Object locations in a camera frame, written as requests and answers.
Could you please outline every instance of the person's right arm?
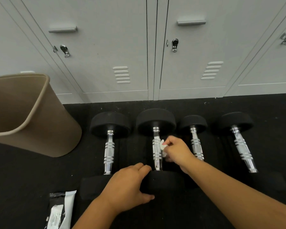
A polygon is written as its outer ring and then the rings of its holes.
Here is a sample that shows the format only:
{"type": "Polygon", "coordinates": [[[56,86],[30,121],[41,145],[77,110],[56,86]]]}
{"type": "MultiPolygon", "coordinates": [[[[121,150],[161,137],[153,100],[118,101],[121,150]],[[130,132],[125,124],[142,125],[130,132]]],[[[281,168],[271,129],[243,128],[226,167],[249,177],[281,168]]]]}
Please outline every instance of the person's right arm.
{"type": "Polygon", "coordinates": [[[285,204],[195,158],[180,138],[169,136],[163,144],[167,160],[178,164],[236,229],[286,229],[285,204]]]}

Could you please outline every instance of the person's left arm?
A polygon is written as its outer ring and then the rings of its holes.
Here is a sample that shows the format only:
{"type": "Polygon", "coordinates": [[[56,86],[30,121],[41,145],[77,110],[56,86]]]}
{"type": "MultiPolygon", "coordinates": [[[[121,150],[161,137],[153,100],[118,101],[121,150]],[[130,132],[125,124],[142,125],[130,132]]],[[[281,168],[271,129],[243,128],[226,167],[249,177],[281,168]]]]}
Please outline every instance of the person's left arm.
{"type": "Polygon", "coordinates": [[[116,172],[73,229],[108,229],[121,212],[154,199],[155,196],[140,191],[143,178],[151,170],[149,165],[138,163],[116,172]]]}

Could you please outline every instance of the plastic packet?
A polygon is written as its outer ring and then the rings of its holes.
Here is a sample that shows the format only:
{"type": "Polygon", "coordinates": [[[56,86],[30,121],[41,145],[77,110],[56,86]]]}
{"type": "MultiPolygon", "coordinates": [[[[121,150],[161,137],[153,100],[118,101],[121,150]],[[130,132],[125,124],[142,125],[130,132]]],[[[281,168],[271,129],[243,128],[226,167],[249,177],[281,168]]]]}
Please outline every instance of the plastic packet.
{"type": "Polygon", "coordinates": [[[49,215],[44,229],[70,229],[76,191],[50,194],[49,215]]]}

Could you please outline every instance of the hand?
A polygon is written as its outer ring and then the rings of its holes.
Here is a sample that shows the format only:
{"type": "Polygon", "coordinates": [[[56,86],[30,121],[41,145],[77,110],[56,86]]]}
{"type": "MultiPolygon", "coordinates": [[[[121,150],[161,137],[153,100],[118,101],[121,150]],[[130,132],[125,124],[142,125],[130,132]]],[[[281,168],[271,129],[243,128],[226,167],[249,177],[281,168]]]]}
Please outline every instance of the hand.
{"type": "Polygon", "coordinates": [[[188,161],[196,158],[186,143],[180,138],[169,136],[166,141],[163,142],[163,145],[168,145],[163,150],[168,154],[165,160],[167,162],[175,162],[184,173],[188,174],[185,166],[188,161]]]}
{"type": "Polygon", "coordinates": [[[109,180],[99,198],[107,201],[117,214],[148,203],[155,196],[142,193],[140,185],[151,170],[149,165],[142,163],[120,169],[109,180]]]}

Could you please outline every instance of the person's left hand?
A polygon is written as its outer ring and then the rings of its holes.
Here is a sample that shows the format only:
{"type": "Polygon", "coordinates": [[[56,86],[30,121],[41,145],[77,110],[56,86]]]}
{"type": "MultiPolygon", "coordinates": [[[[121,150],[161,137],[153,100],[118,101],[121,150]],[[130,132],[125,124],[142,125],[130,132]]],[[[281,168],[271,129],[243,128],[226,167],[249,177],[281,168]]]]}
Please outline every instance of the person's left hand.
{"type": "Polygon", "coordinates": [[[155,196],[142,193],[140,185],[151,170],[149,165],[142,163],[120,169],[109,180],[99,198],[107,201],[118,214],[140,204],[148,203],[155,196]]]}

